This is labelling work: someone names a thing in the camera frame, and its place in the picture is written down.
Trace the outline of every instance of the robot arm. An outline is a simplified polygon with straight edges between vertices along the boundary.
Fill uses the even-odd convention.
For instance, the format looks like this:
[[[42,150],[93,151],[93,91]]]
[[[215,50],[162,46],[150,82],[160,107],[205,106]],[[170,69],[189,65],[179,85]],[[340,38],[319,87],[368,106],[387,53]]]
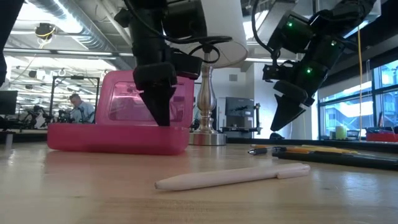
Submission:
[[[200,0],[124,0],[124,3],[128,10],[122,9],[115,20],[131,31],[132,52],[137,62],[133,73],[136,88],[143,91],[140,96],[157,124],[170,126],[169,101],[175,92],[177,76],[196,80],[202,62],[217,61],[203,61],[192,54],[200,49],[214,50],[220,57],[220,51],[213,45],[232,38],[207,36]],[[186,54],[167,45],[166,40],[200,45]]]
[[[254,4],[252,21],[259,0]],[[272,34],[268,45],[263,46],[271,53],[272,65],[265,65],[263,80],[279,80],[274,89],[283,93],[275,95],[277,111],[271,125],[278,131],[314,103],[312,98],[326,80],[328,72],[345,49],[356,50],[356,44],[343,38],[345,34],[359,26],[371,12],[376,0],[342,0],[331,10],[316,13],[310,20],[292,11],[286,12]],[[253,29],[254,37],[261,40]],[[284,48],[295,54],[305,54],[299,62],[287,62],[286,67],[276,60]]]

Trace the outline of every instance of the table surface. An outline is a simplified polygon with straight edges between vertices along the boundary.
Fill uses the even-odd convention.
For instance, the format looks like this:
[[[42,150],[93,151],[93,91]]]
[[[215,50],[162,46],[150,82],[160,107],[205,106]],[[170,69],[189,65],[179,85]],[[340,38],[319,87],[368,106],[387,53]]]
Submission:
[[[22,132],[19,132],[19,129],[12,129],[16,134],[43,134],[47,133],[45,129],[23,129]]]
[[[0,219],[9,223],[397,223],[394,171],[308,163],[307,177],[183,192],[154,182],[189,172],[292,161],[250,156],[249,146],[190,146],[180,156],[0,151]]]

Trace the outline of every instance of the red object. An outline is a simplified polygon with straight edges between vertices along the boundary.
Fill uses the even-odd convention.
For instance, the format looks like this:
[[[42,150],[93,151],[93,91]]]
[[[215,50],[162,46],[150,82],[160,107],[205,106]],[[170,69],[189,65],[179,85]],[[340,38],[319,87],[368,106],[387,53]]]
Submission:
[[[171,127],[158,127],[135,88],[132,71],[110,72],[103,81],[96,124],[50,124],[47,144],[60,151],[180,154],[189,141],[193,85],[193,80],[178,77],[170,101]]]
[[[104,124],[51,124],[47,145],[74,152],[176,155],[188,146],[189,130],[180,127]]]
[[[366,133],[366,141],[398,142],[398,134],[394,133]]]

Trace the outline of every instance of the pink lid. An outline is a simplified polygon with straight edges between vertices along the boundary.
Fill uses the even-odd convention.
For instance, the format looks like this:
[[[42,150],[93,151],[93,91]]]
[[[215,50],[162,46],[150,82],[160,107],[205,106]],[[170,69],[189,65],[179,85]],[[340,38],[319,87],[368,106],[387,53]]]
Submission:
[[[188,128],[193,116],[193,80],[178,77],[170,100],[170,125]],[[109,72],[102,84],[97,124],[157,126],[139,96],[131,71]]]

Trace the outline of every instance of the man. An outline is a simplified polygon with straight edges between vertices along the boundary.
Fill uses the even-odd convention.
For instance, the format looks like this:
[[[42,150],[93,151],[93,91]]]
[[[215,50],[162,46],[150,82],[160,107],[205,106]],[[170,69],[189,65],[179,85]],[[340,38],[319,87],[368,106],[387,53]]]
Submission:
[[[94,106],[81,100],[77,93],[69,97],[70,102],[74,105],[74,109],[70,112],[71,118],[75,123],[92,123],[94,121]]]

